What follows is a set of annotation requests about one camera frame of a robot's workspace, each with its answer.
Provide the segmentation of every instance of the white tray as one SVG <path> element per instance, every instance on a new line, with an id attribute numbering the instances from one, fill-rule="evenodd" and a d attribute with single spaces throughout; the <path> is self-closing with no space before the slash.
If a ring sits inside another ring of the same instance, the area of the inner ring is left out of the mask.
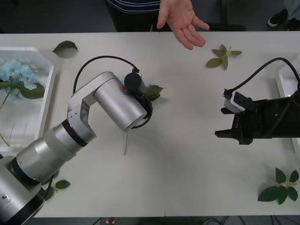
<path id="1" fill-rule="evenodd" d="M 300 73 L 300 55 L 292 62 L 296 71 Z M 281 97 L 289 97 L 297 90 L 297 80 L 291 68 L 286 65 L 276 77 L 279 93 Z M 292 138 L 296 156 L 300 159 L 300 138 Z"/>
<path id="2" fill-rule="evenodd" d="M 0 139 L 0 153 L 17 153 L 44 133 L 53 83 L 59 65 L 52 52 L 45 58 L 45 54 L 42 55 L 36 48 L 0 47 L 0 66 L 8 60 L 18 60 L 30 66 L 41 85 L 45 87 L 43 98 L 24 99 L 18 103 L 6 101 L 0 110 L 0 132 L 11 146 L 7 147 Z"/>

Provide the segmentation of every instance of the floor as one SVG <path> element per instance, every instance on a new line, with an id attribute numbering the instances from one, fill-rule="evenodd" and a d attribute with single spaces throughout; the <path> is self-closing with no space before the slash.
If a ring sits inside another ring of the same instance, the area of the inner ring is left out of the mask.
<path id="1" fill-rule="evenodd" d="M 0 1 L 0 28 L 5 33 L 115 32 L 105 0 Z M 282 9 L 283 0 L 227 0 L 228 23 L 247 31 L 284 30 L 268 27 L 267 20 Z M 196 15 L 220 23 L 219 0 L 193 0 Z"/>
<path id="2" fill-rule="evenodd" d="M 108 218 L 35 218 L 28 225 L 104 225 Z M 115 218 L 115 225 L 297 225 L 299 216 Z"/>
<path id="3" fill-rule="evenodd" d="M 115 32 L 105 0 L 14 0 L 0 1 L 0 33 Z M 219 0 L 193 0 L 196 15 L 205 22 L 220 23 Z M 270 28 L 267 20 L 282 9 L 282 0 L 227 0 L 228 23 L 246 31 L 285 30 Z M 201 217 L 116 218 L 116 225 L 201 225 Z M 35 218 L 30 225 L 93 225 L 97 218 Z M 105 224 L 107 218 L 97 224 Z M 295 225 L 300 216 L 215 217 L 203 225 Z"/>

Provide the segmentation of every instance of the table surface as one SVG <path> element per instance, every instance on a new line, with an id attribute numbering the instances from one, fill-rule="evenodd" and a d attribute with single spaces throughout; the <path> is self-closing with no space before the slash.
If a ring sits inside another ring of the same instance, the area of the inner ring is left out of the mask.
<path id="1" fill-rule="evenodd" d="M 300 201 L 258 202 L 258 193 L 274 183 L 275 167 L 300 170 L 290 139 L 254 140 L 240 146 L 220 139 L 233 116 L 223 115 L 224 88 L 232 88 L 275 57 L 293 60 L 300 53 L 299 32 L 205 32 L 204 48 L 186 50 L 172 33 L 91 33 L 0 35 L 1 46 L 28 46 L 52 51 L 64 40 L 79 52 L 61 59 L 46 128 L 67 114 L 75 76 L 99 55 L 123 57 L 139 67 L 146 82 L 166 87 L 154 102 L 150 122 L 124 134 L 103 109 L 94 105 L 89 123 L 97 138 L 66 163 L 59 179 L 71 186 L 45 203 L 38 217 L 160 217 L 300 214 Z M 211 49 L 221 44 L 243 51 L 228 69 L 209 69 Z M 279 97 L 275 62 L 240 89 L 253 100 Z M 83 71 L 78 86 L 104 71 L 121 77 L 123 62 L 102 59 Z"/>

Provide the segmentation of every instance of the green leaf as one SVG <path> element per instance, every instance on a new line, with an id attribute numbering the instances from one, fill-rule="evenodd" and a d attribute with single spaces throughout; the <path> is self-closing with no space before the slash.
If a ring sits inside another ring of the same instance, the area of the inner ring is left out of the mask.
<path id="1" fill-rule="evenodd" d="M 272 186 L 263 190 L 257 200 L 260 202 L 272 202 L 277 198 L 278 198 L 278 187 Z"/>
<path id="2" fill-rule="evenodd" d="M 69 48 L 76 49 L 78 51 L 78 48 L 77 48 L 77 46 L 75 45 L 74 42 L 72 42 L 72 41 L 63 41 L 58 46 L 56 46 L 56 48 L 53 50 L 53 52 L 58 53 L 58 52 L 61 52 L 65 49 L 69 49 Z"/>
<path id="3" fill-rule="evenodd" d="M 218 49 L 212 49 L 212 52 L 218 57 L 222 57 L 226 55 L 226 52 Z"/>
<path id="4" fill-rule="evenodd" d="M 50 187 L 50 190 L 47 194 L 47 196 L 45 197 L 45 201 L 48 201 L 52 196 L 54 195 L 54 188 Z"/>
<path id="5" fill-rule="evenodd" d="M 151 99 L 157 96 L 164 88 L 159 87 L 158 85 L 150 85 L 147 88 L 146 96 Z"/>
<path id="6" fill-rule="evenodd" d="M 221 58 L 213 58 L 206 63 L 208 68 L 216 68 L 222 64 L 223 60 Z"/>
<path id="7" fill-rule="evenodd" d="M 223 66 L 224 66 L 224 69 L 227 69 L 227 67 L 228 67 L 228 56 L 227 55 L 223 58 Z"/>
<path id="8" fill-rule="evenodd" d="M 224 45 L 221 45 L 221 46 L 220 46 L 220 49 L 221 49 L 222 51 L 224 51 L 224 52 L 227 52 L 227 48 L 226 48 Z"/>
<path id="9" fill-rule="evenodd" d="M 35 83 L 37 86 L 35 89 L 29 90 L 24 87 L 24 84 L 17 87 L 24 98 L 37 99 L 44 96 L 45 89 L 40 83 Z"/>
<path id="10" fill-rule="evenodd" d="M 278 203 L 281 205 L 287 197 L 287 189 L 284 186 L 278 187 Z"/>
<path id="11" fill-rule="evenodd" d="M 7 87 L 10 87 L 12 89 L 16 85 L 16 83 L 0 82 L 0 90 Z"/>
<path id="12" fill-rule="evenodd" d="M 155 96 L 153 96 L 152 98 L 150 98 L 149 100 L 151 101 L 151 102 L 154 102 L 156 99 L 158 99 L 160 97 L 160 94 L 157 94 L 157 95 L 155 95 Z"/>
<path id="13" fill-rule="evenodd" d="M 298 198 L 298 193 L 296 191 L 296 189 L 294 189 L 293 187 L 288 187 L 287 188 L 287 192 L 289 194 L 289 197 L 293 200 L 296 201 Z"/>
<path id="14" fill-rule="evenodd" d="M 275 173 L 276 173 L 276 181 L 278 184 L 284 183 L 286 181 L 285 174 L 281 170 L 276 168 Z"/>
<path id="15" fill-rule="evenodd" d="M 290 176 L 290 182 L 294 183 L 299 179 L 299 174 L 297 170 L 294 170 Z"/>
<path id="16" fill-rule="evenodd" d="M 53 178 L 56 178 L 56 177 L 58 176 L 59 173 L 60 173 L 60 171 L 58 170 L 58 171 L 54 174 Z M 45 180 L 45 181 L 43 181 L 43 182 L 42 182 L 42 185 L 46 185 L 47 183 L 49 183 L 49 181 L 50 181 L 50 178 L 47 179 L 47 180 Z"/>
<path id="17" fill-rule="evenodd" d="M 66 189 L 69 186 L 70 186 L 70 183 L 69 183 L 69 181 L 66 181 L 66 180 L 60 180 L 55 184 L 55 187 L 57 189 Z"/>
<path id="18" fill-rule="evenodd" d="M 243 52 L 241 51 L 230 51 L 231 55 L 241 55 Z"/>

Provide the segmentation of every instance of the shoe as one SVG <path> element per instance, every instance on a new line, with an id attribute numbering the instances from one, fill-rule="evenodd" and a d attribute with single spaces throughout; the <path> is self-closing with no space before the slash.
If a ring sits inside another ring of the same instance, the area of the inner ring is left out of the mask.
<path id="1" fill-rule="evenodd" d="M 287 25 L 289 31 L 300 31 L 300 20 L 295 18 L 291 19 Z"/>
<path id="2" fill-rule="evenodd" d="M 268 20 L 268 25 L 270 27 L 276 27 L 278 24 L 280 24 L 280 23 L 284 22 L 285 20 L 287 20 L 287 17 L 288 17 L 287 10 L 284 9 L 280 13 L 277 13 L 276 15 L 271 17 Z"/>

